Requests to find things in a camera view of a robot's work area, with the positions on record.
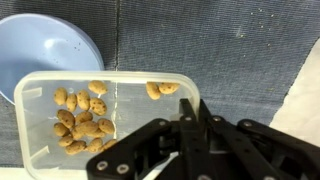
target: black metal bracket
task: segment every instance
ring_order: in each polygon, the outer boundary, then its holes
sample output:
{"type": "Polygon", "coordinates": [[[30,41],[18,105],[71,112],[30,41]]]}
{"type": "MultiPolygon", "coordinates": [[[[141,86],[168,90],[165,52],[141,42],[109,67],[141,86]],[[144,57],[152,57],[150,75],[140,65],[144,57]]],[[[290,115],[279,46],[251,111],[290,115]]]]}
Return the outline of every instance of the black metal bracket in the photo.
{"type": "Polygon", "coordinates": [[[142,179],[175,157],[157,179],[318,180],[320,148],[252,120],[237,126],[211,115],[197,119],[187,99],[179,121],[155,119],[87,164],[89,179],[142,179]]]}

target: plastic container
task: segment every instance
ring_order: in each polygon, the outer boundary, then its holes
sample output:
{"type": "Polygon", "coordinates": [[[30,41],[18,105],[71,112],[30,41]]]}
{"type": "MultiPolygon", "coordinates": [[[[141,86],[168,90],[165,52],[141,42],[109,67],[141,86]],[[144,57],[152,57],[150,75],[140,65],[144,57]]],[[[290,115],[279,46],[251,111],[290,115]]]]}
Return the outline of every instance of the plastic container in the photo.
{"type": "Polygon", "coordinates": [[[100,71],[100,52],[77,26],[56,17],[18,14],[0,21],[0,93],[13,103],[19,80],[34,71],[100,71]]]}
{"type": "MultiPolygon", "coordinates": [[[[57,87],[69,93],[88,90],[88,82],[103,80],[108,93],[102,98],[108,107],[105,118],[116,125],[114,138],[121,140],[155,118],[177,120],[179,100],[188,98],[196,114],[200,96],[196,85],[179,74],[147,72],[35,72],[24,77],[16,86],[14,99],[24,166],[35,179],[86,179],[86,163],[96,154],[81,152],[70,156],[59,147],[59,137],[53,133],[58,122],[56,112],[66,109],[53,101],[57,87]],[[171,95],[152,100],[145,88],[148,81],[177,82],[179,89],[171,95]]],[[[97,94],[89,92],[91,97],[97,94]]],[[[79,107],[74,112],[81,112],[79,107]]],[[[104,142],[113,138],[104,138],[104,142]]]]}

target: blue bowl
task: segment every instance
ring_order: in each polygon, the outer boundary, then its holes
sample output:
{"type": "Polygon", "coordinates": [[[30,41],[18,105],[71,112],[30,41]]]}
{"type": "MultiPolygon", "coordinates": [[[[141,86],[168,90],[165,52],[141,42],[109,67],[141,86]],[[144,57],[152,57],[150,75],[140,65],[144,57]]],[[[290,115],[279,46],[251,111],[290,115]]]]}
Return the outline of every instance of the blue bowl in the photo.
{"type": "Polygon", "coordinates": [[[12,104],[16,84],[31,72],[103,69],[94,42],[65,20],[18,14],[0,21],[0,93],[12,104]]]}

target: blue cloth surface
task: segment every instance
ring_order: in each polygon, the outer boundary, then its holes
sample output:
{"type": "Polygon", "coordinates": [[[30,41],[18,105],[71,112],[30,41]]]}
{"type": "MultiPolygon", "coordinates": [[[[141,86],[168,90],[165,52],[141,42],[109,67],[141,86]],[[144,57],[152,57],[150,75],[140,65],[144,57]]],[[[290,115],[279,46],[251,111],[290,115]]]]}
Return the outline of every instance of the blue cloth surface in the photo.
{"type": "MultiPolygon", "coordinates": [[[[0,1],[0,18],[57,16],[97,44],[107,70],[185,74],[214,114],[269,124],[320,33],[320,2],[0,1]]],[[[0,166],[22,166],[14,107],[0,98],[0,166]]]]}

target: clear plastic container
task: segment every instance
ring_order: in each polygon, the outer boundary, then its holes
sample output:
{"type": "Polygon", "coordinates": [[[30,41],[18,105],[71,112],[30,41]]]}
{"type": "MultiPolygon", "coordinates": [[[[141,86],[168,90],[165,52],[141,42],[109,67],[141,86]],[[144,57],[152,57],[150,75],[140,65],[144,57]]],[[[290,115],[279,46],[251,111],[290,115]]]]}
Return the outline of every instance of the clear plastic container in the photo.
{"type": "MultiPolygon", "coordinates": [[[[179,100],[188,98],[196,114],[200,96],[196,85],[180,74],[149,72],[34,72],[24,77],[16,86],[14,99],[19,127],[20,143],[25,168],[35,179],[86,179],[86,163],[96,154],[81,152],[70,156],[58,146],[59,137],[53,132],[58,122],[56,112],[66,109],[53,101],[56,88],[65,87],[69,93],[86,89],[91,97],[100,97],[108,107],[103,117],[116,126],[114,136],[121,140],[155,118],[175,120],[179,118],[179,100]],[[89,91],[91,80],[102,80],[108,93],[97,95],[89,91]],[[176,82],[179,89],[170,95],[152,100],[145,84],[152,82],[176,82]]],[[[77,107],[74,115],[81,112],[77,107]]]]}

